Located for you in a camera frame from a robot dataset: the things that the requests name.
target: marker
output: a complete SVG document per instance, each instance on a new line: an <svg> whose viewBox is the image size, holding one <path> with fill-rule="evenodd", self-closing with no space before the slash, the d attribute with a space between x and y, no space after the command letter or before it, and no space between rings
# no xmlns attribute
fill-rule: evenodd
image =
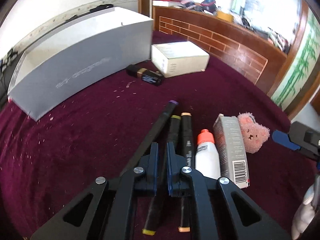
<svg viewBox="0 0 320 240"><path fill-rule="evenodd" d="M153 124L151 130L148 132L142 143L139 145L138 149L135 151L131 159L128 161L127 165L124 167L120 176L124 174L127 170L133 169L137 166L140 158L147 152L150 148L151 143L156 140L163 127L167 123L168 119L172 115L173 110L178 105L178 102L170 100L165 107L164 111L158 117L158 120Z"/></svg>
<svg viewBox="0 0 320 240"><path fill-rule="evenodd" d="M164 79L164 76L160 72L140 68L136 65L129 65L125 69L129 76L141 78L143 81L156 86L161 85L162 80Z"/></svg>
<svg viewBox="0 0 320 240"><path fill-rule="evenodd" d="M173 142L174 147L176 148L179 137L179 128L180 128L180 116L173 115L170 118L170 128L167 137L167 142ZM164 159L162 170L159 179L159 185L157 189L157 195L154 196L149 205L149 211L146 223L142 233L145 235L153 236L159 225L159 220L161 212L163 209L163 204L165 198L168 196L168 187L167 187L167 148L165 148Z"/></svg>
<svg viewBox="0 0 320 240"><path fill-rule="evenodd" d="M187 166L195 168L195 146L193 143L191 114L181 114L182 123L182 152L181 155L186 158ZM181 198L181 220L178 227L179 232L189 232L189 199Z"/></svg>

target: orange bottle cap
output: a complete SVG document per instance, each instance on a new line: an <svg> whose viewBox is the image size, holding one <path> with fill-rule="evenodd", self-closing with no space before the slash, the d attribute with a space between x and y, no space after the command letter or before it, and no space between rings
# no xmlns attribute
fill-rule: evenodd
<svg viewBox="0 0 320 240"><path fill-rule="evenodd" d="M213 134L209 132L208 129L201 130L201 133L198 135L198 144L203 142L212 142L214 143Z"/></svg>

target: wooden cabinet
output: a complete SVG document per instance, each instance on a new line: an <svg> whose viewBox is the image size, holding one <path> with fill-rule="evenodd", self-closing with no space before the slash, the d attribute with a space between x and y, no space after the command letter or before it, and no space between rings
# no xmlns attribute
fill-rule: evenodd
<svg viewBox="0 0 320 240"><path fill-rule="evenodd" d="M311 105L316 110L316 112L320 115L320 90L318 90L318 93L316 94L316 96L311 101Z"/></svg>
<svg viewBox="0 0 320 240"><path fill-rule="evenodd" d="M153 7L155 29L185 37L267 93L287 55L255 33L201 12Z"/></svg>

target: cardboard box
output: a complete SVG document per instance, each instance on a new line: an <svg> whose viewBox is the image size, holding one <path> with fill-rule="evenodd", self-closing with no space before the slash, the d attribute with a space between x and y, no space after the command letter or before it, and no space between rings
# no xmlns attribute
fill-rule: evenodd
<svg viewBox="0 0 320 240"><path fill-rule="evenodd" d="M190 41L152 45L153 64L165 77L205 71L209 54Z"/></svg>
<svg viewBox="0 0 320 240"><path fill-rule="evenodd" d="M221 176L231 179L239 188L248 187L247 156L238 118L219 114L213 125L213 136L219 153Z"/></svg>
<svg viewBox="0 0 320 240"><path fill-rule="evenodd" d="M150 59L152 29L151 18L119 7L69 21L25 50L8 97L38 120L85 87Z"/></svg>
<svg viewBox="0 0 320 240"><path fill-rule="evenodd" d="M177 6L177 5L182 5L182 4L181 4L181 2L175 2L175 1L153 0L152 5L153 6L170 7L170 6Z"/></svg>

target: metal screw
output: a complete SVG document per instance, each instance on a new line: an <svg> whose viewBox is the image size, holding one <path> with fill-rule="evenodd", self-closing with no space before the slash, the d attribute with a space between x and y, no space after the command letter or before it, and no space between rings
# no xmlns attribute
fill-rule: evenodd
<svg viewBox="0 0 320 240"><path fill-rule="evenodd" d="M106 182L105 177L97 177L97 178L96 178L96 183L97 183L97 184L103 184L103 183L105 183L105 182Z"/></svg>
<svg viewBox="0 0 320 240"><path fill-rule="evenodd" d="M190 173L191 171L192 171L192 169L188 166L185 166L182 168L182 172L184 172L184 173Z"/></svg>
<svg viewBox="0 0 320 240"><path fill-rule="evenodd" d="M229 183L229 179L225 178L225 177L220 178L219 181L220 181L221 184L228 184Z"/></svg>
<svg viewBox="0 0 320 240"><path fill-rule="evenodd" d="M144 171L144 169L142 168L142 167L135 167L134 169L133 169L133 171L134 171L134 173L143 173L143 171Z"/></svg>

